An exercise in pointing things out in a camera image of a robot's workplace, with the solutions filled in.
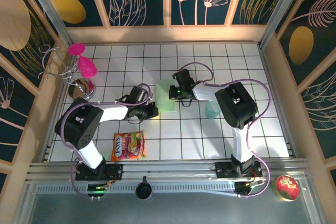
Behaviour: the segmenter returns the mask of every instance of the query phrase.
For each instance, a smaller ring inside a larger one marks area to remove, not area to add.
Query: grid tile
[[[256,45],[90,46],[87,47],[85,56],[93,58],[99,71],[92,78],[97,90],[91,101],[113,101],[121,98],[141,82],[149,84],[155,94],[157,80],[171,80],[178,68],[193,61],[202,62],[215,69],[212,83],[222,84],[243,78],[254,78],[267,83]],[[190,65],[188,69],[194,80],[211,77],[203,66]],[[81,77],[80,73],[75,75],[76,78]],[[268,102],[265,90],[250,82],[245,82],[244,86],[256,99],[259,110],[263,111]],[[63,113],[71,103],[72,100],[66,97]],[[205,115],[205,101],[193,101],[189,108],[183,107],[178,101],[175,104],[175,112],[161,113],[160,116],[145,120],[141,124],[136,117],[130,121],[133,124],[126,120],[101,123],[93,137],[98,151],[109,161],[114,133],[144,130],[147,154],[145,160],[230,158],[233,149],[232,128],[222,113],[210,120]],[[251,146],[262,157],[288,156],[287,144],[273,102],[265,117],[254,123],[250,136]],[[75,158],[72,152],[64,152],[62,148],[65,147],[61,144],[60,137],[55,135],[49,160],[70,161]]]

